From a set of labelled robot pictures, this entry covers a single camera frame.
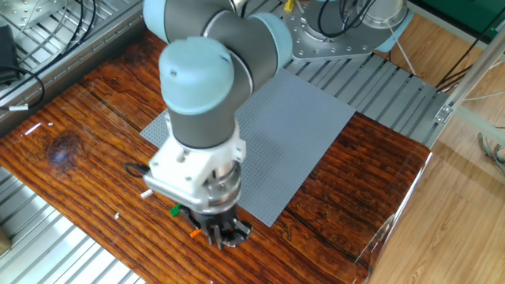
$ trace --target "wood grain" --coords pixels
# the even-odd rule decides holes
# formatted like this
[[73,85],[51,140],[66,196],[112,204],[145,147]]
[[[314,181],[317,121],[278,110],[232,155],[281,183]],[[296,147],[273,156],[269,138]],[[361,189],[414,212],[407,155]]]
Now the wood grain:
[[[416,71],[436,84],[469,43],[416,15],[400,43]],[[473,50],[458,69],[474,63]],[[408,69],[398,47],[393,62]],[[490,70],[469,97],[505,90],[505,65]],[[505,95],[463,102],[493,125],[505,125]],[[432,161],[371,279],[384,283],[505,283],[505,177],[483,156],[476,129],[457,118],[432,148]]]
[[219,251],[169,217],[174,202],[141,199],[145,184],[122,169],[155,154],[139,131],[165,108],[163,48],[148,33],[101,65],[0,140],[0,164],[149,283],[365,280],[370,257],[358,257],[429,150],[355,114],[274,226],[240,210],[254,226],[251,239]]

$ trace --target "gray baseplate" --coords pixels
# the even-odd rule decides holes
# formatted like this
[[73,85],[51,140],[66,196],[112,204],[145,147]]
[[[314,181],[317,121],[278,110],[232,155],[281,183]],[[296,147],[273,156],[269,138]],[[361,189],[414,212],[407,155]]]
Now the gray baseplate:
[[[279,70],[237,112],[247,143],[239,205],[272,226],[354,111]],[[168,137],[162,116],[140,133],[157,147]]]

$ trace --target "wooden table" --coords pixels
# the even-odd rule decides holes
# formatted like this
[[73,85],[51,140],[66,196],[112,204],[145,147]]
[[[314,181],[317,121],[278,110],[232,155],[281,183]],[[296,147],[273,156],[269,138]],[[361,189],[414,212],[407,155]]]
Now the wooden table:
[[240,210],[250,240],[219,251],[122,169],[157,150],[139,132],[166,108],[164,47],[147,33],[101,65],[0,140],[0,164],[149,283],[362,282],[429,150],[356,113],[274,226]]

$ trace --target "green panel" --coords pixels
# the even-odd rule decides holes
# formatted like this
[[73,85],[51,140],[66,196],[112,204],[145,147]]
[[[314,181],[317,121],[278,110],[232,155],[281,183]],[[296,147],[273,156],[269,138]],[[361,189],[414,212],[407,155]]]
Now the green panel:
[[[434,10],[430,12],[441,13],[443,20],[451,21],[474,36],[482,33],[492,19],[505,7],[504,0],[411,0],[411,2],[420,4],[424,9]],[[502,21],[505,21],[503,15],[493,28],[496,28]],[[487,36],[492,38],[495,34],[496,31],[493,29]]]

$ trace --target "black wire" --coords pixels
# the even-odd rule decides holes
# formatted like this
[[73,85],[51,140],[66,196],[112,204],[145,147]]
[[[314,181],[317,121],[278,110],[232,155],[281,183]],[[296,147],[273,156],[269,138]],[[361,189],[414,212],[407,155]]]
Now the black wire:
[[[35,78],[35,80],[37,80],[37,82],[40,85],[41,93],[40,93],[39,99],[37,99],[36,102],[34,102],[32,105],[28,105],[29,110],[31,110],[33,107],[36,107],[40,102],[42,102],[42,100],[44,99],[44,96],[46,95],[46,89],[44,87],[44,83],[40,80],[40,78],[37,75],[35,75],[34,73],[32,73],[24,68],[17,67],[17,66],[0,65],[0,67],[10,68],[10,69],[17,70],[21,73],[26,73],[26,74],[30,75],[32,78]],[[12,111],[9,109],[8,106],[0,106],[0,110]]]
[[355,25],[355,26],[352,26],[351,28],[357,28],[359,26],[361,26],[361,24],[363,24],[363,20],[365,19],[365,16],[366,14],[368,13],[368,11],[370,10],[370,8],[372,7],[373,4],[376,3],[377,0],[373,0],[372,3],[370,3],[370,5],[368,5],[368,8],[366,9],[365,13],[363,13],[363,17],[361,17],[361,20],[359,22],[359,24]]
[[86,37],[89,35],[89,32],[92,30],[93,24],[95,23],[95,18],[96,18],[96,0],[92,0],[93,2],[93,15],[92,15],[92,20],[89,21],[89,26],[86,32],[82,35],[82,37],[79,40],[79,44],[81,44],[84,40],[86,40]]
[[456,79],[452,80],[451,82],[443,85],[442,87],[437,88],[436,91],[441,92],[447,88],[453,88],[454,85],[457,84],[465,75],[466,75],[466,73],[459,75]]
[[245,9],[247,9],[247,3],[249,3],[249,1],[247,1],[246,3],[244,3],[244,5],[242,6],[242,12],[240,13],[240,17],[242,19],[245,17]]
[[452,74],[452,72],[459,66],[459,64],[463,61],[463,59],[465,59],[465,57],[470,53],[470,51],[477,45],[477,43],[480,42],[485,37],[485,35],[486,35],[486,33],[488,33],[489,29],[492,28],[492,26],[495,24],[495,22],[498,19],[500,19],[504,13],[505,13],[505,7],[503,7],[503,9],[498,13],[498,15],[496,15],[496,17],[494,19],[492,19],[491,23],[489,23],[488,26],[484,29],[484,31],[479,35],[479,37],[475,39],[475,41],[468,48],[468,50],[466,50],[464,55],[460,57],[458,62],[456,62],[456,64],[454,66],[452,66],[451,70],[449,70],[449,72],[447,72],[447,74],[445,74],[445,76],[442,78],[442,80],[440,80],[440,82],[436,85],[436,87],[438,89],[440,89],[440,85],[442,85],[443,83],[448,81],[447,77],[449,77],[449,75]]
[[[72,35],[72,38],[69,41],[69,44],[71,44],[71,42],[74,41],[75,38],[77,37],[77,33],[80,31],[80,27],[82,26],[83,18],[84,18],[84,4],[83,4],[83,0],[81,0],[80,1],[80,18],[79,18],[79,22],[77,23],[77,28],[74,31],[74,33]],[[95,23],[95,18],[96,18],[96,1],[93,0],[93,16],[92,16],[92,19],[90,21],[88,29],[86,30],[86,32],[84,32],[84,34],[80,38],[79,42],[76,43],[76,44],[74,44],[70,49],[64,50],[62,53],[60,53],[58,56],[56,56],[51,62],[47,63],[47,65],[45,65],[39,71],[35,72],[34,74],[36,76],[34,78],[38,78],[37,77],[38,75],[40,75],[46,69],[48,69],[49,67],[51,67],[55,62],[57,62],[58,60],[64,58],[67,54],[69,54],[70,52],[72,52],[73,50],[75,50],[83,42],[83,40],[85,40],[86,36],[91,31],[92,25]],[[8,95],[14,93],[18,88],[20,88],[21,86],[23,86],[26,83],[28,83],[31,79],[32,78],[29,78],[29,79],[24,80],[23,82],[19,83],[16,87],[12,88],[10,91],[8,91],[6,94],[4,94],[2,97],[0,97],[0,100],[4,99]]]
[[340,15],[340,21],[342,22],[342,24],[346,24],[346,20],[349,20],[348,17],[344,20],[344,18],[345,18],[344,12],[345,12],[346,6],[347,6],[347,0],[342,0],[339,2],[339,15]]
[[343,34],[345,34],[347,31],[349,31],[349,29],[351,29],[351,27],[353,27],[356,22],[358,20],[360,20],[361,16],[363,15],[363,13],[365,11],[368,11],[368,7],[370,6],[370,4],[372,3],[372,0],[368,0],[366,3],[365,3],[365,6],[363,7],[363,9],[361,9],[360,13],[358,13],[358,15],[351,21],[351,23],[346,27],[344,28],[342,31],[340,32],[336,32],[336,33],[333,33],[333,34],[328,34],[326,32],[323,31],[323,27],[321,26],[321,18],[323,16],[323,12],[324,12],[324,9],[326,8],[326,6],[328,5],[330,0],[325,0],[323,5],[321,6],[321,10],[319,11],[319,15],[317,16],[317,27],[319,29],[319,32],[323,35],[323,36],[326,36],[327,38],[336,38],[338,36],[341,36]]
[[347,23],[349,23],[349,17],[347,17],[346,20],[344,21],[343,29],[347,27]]
[[148,166],[139,165],[136,163],[126,163],[125,165],[123,165],[123,168],[129,175],[131,175],[134,178],[142,178],[150,170]]
[[72,41],[74,41],[76,38],[77,38],[77,34],[79,33],[80,31],[80,27],[82,26],[82,22],[83,22],[83,19],[84,19],[84,0],[80,0],[80,16],[79,16],[79,22],[77,23],[77,28],[75,31],[73,31],[73,34],[72,34],[72,37],[70,38],[69,40],[69,44],[71,44]]
[[454,78],[454,77],[458,76],[458,75],[461,75],[461,74],[463,74],[463,73],[467,73],[467,72],[468,72],[468,70],[470,70],[470,68],[472,68],[472,66],[473,66],[473,64],[472,64],[472,65],[470,65],[470,66],[468,66],[468,67],[466,67],[466,68],[464,68],[463,70],[461,70],[461,71],[459,71],[459,72],[457,72],[457,73],[454,73],[454,74],[450,75],[449,77],[447,77],[447,78],[446,78],[446,82],[447,82],[447,81],[449,81],[450,79],[452,79],[452,78]]

